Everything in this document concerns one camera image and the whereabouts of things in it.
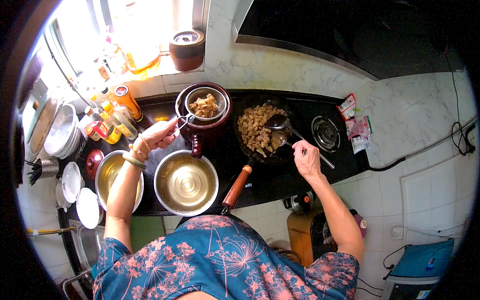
range hood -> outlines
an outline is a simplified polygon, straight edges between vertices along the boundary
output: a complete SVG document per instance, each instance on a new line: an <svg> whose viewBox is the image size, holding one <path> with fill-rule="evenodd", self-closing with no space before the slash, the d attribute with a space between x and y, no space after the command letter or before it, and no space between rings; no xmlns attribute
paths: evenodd
<svg viewBox="0 0 480 300"><path fill-rule="evenodd" d="M454 24L428 0L240 0L236 43L296 51L373 80L464 66L449 43Z"/></svg>

fried minced meat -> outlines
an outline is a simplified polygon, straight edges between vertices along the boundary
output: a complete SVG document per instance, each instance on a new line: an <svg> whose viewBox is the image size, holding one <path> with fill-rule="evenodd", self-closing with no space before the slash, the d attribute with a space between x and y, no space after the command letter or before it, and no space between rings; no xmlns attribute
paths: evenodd
<svg viewBox="0 0 480 300"><path fill-rule="evenodd" d="M218 111L218 104L212 94L208 94L206 98L198 98L195 102L188 105L188 108L197 117L212 118Z"/></svg>
<svg viewBox="0 0 480 300"><path fill-rule="evenodd" d="M252 151L257 151L267 157L264 149L273 153L274 149L270 142L271 129L264 128L265 122L275 114L286 116L283 109L275 108L264 103L262 106L247 108L238 119L238 129L243 142Z"/></svg>

power outlet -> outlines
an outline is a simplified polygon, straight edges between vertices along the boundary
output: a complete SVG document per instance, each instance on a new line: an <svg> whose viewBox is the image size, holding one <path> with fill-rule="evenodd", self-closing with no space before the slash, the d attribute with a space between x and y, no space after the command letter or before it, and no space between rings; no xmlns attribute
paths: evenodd
<svg viewBox="0 0 480 300"><path fill-rule="evenodd" d="M403 227L401 227L401 226L393 227L392 238L394 240L402 240L403 239Z"/></svg>

sink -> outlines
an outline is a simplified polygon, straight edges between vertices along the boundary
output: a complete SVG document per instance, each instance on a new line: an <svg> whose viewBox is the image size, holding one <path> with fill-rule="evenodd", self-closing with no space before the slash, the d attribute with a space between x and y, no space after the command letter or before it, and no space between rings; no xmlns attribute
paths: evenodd
<svg viewBox="0 0 480 300"><path fill-rule="evenodd" d="M72 237L80 264L83 269L91 271L100 255L105 227L97 226L94 229L88 229L81 222L75 220L70 220L69 223L70 226L75 227Z"/></svg>

orange can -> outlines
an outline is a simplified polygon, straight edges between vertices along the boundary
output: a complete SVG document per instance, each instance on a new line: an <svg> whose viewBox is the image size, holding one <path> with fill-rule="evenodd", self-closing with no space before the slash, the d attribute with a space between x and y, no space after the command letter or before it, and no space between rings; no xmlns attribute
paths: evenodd
<svg viewBox="0 0 480 300"><path fill-rule="evenodd" d="M130 113L130 116L136 122L139 122L144 118L137 101L135 101L135 99L132 97L132 94L126 85L117 86L114 90L114 94L118 97L119 104L128 109L128 113Z"/></svg>

